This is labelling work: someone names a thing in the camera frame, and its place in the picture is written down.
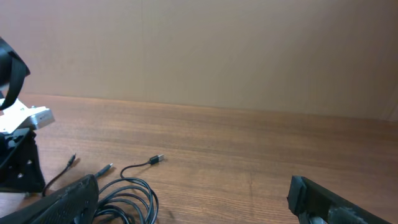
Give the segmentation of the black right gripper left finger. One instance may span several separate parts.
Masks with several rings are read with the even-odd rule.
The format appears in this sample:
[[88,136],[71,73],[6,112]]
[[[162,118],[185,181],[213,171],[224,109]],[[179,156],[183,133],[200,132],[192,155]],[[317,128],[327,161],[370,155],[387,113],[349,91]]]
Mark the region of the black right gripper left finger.
[[72,184],[1,218],[1,224],[93,222],[99,199],[96,177],[88,174]]

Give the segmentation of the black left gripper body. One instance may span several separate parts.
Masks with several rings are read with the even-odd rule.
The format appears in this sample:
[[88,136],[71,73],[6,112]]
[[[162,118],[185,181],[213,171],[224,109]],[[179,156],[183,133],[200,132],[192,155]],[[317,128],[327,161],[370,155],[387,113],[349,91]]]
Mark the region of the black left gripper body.
[[1,134],[1,192],[41,193],[45,180],[40,168],[36,134],[29,128]]

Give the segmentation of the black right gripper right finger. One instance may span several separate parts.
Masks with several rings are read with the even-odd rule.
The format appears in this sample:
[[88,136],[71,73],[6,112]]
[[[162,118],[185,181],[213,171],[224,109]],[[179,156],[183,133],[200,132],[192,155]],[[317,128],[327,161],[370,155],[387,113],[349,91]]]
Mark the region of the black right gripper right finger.
[[292,176],[287,201],[300,224],[388,223],[304,176]]

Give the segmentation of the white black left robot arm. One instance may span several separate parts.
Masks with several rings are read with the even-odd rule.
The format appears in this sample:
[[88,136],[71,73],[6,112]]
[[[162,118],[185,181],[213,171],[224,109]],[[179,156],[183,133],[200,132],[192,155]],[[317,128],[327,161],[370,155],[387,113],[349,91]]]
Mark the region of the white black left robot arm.
[[[14,49],[1,39],[1,86],[9,90],[1,111],[12,106],[30,70]],[[5,133],[1,125],[1,192],[41,193],[45,187],[39,163],[36,134],[29,128]]]

